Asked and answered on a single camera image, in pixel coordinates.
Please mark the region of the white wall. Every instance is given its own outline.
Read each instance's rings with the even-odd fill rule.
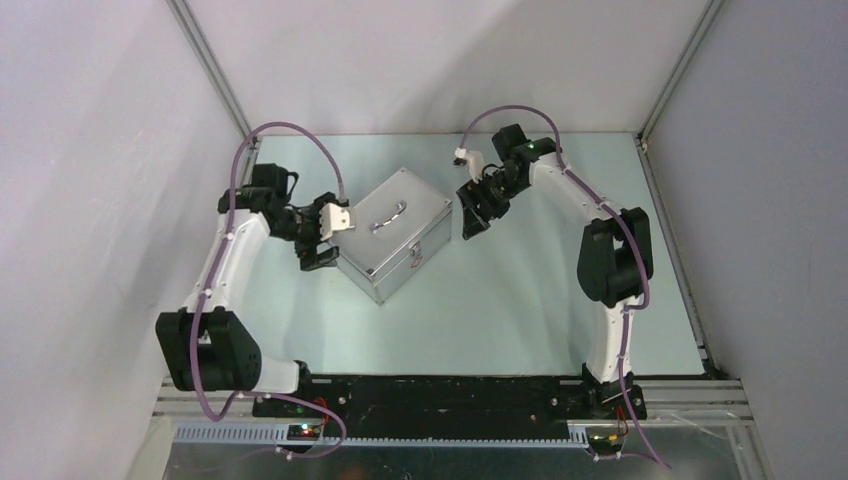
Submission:
[[[848,3],[728,2],[649,153],[780,479],[845,478]]]
[[[238,143],[161,0],[0,2],[0,477],[123,478]]]
[[[504,103],[636,131],[706,0],[191,2],[248,119],[322,133],[462,131]],[[547,126],[526,113],[510,118]]]

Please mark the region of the white table surface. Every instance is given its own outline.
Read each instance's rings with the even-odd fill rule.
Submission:
[[[539,138],[545,135],[530,135]],[[573,375],[585,361],[598,304],[577,284],[583,226],[565,221],[527,190],[507,215],[469,241],[461,236],[453,167],[459,135],[326,136],[355,204],[401,167],[454,200],[453,239],[383,306],[335,268],[304,273],[293,245],[269,240],[256,261],[243,315],[263,352],[307,362],[313,372],[429,375]],[[468,147],[497,163],[491,134]],[[677,280],[629,134],[565,134],[577,171],[625,207],[651,217],[655,274],[651,305],[635,317],[637,374],[703,373]],[[298,172],[296,205],[336,191],[321,152],[306,138],[271,136],[259,163]]]

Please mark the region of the metal box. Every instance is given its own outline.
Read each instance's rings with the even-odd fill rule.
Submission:
[[[382,305],[451,237],[451,201],[402,168],[353,207],[337,232],[339,270]]]

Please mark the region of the metal handle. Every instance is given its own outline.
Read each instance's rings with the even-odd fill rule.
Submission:
[[[400,214],[403,213],[405,210],[406,210],[406,202],[403,201],[403,200],[399,201],[398,202],[398,211],[395,212],[395,214],[392,215],[390,218],[388,218],[386,221],[375,222],[373,225],[371,225],[371,233],[377,233],[377,230],[379,230],[383,227],[389,226],[389,224],[394,222],[395,220],[397,220],[397,217],[399,217]]]

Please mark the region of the robotic arm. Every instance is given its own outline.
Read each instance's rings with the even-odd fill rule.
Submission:
[[[189,340],[197,299],[206,296],[200,318],[202,337],[198,345],[201,382],[206,391],[239,390],[291,393],[298,387],[300,365],[262,354],[254,341],[249,319],[238,315],[253,262],[269,237],[294,242],[300,269],[312,271],[335,266],[338,247],[318,252],[335,231],[353,228],[352,210],[332,193],[311,205],[291,205],[298,174],[277,165],[256,165],[251,182],[236,190],[232,229],[227,231],[229,192],[218,202],[218,230],[212,250],[194,290],[177,312],[159,315],[156,335],[174,380],[183,391],[194,390],[189,361]],[[294,183],[289,187],[289,179]],[[229,236],[220,259],[218,247]],[[217,266],[212,288],[203,285]]]
[[[463,210],[462,237],[468,240],[487,230],[490,221],[506,214],[509,201],[530,187],[541,190],[569,220],[584,226],[577,279],[587,297],[603,304],[599,309],[602,318],[596,322],[589,358],[584,365],[584,378],[594,380],[601,390],[608,391],[603,396],[614,396],[613,380],[619,377],[624,307],[637,304],[643,293],[634,253],[628,242],[623,241],[624,232],[586,191],[591,187],[578,180],[573,172],[568,172],[571,166],[566,165],[563,171],[557,165],[553,140],[530,141],[516,124],[502,128],[492,137],[492,142],[503,163],[500,167],[484,166],[480,152],[456,151],[455,163],[468,165],[472,177],[457,191]],[[494,172],[487,172],[490,168],[494,168]],[[641,208],[627,210],[603,200],[603,204],[619,212],[628,226],[636,239],[647,276],[652,277],[648,216]],[[616,248],[615,240],[622,245]],[[621,374],[632,378],[629,351],[628,338]]]

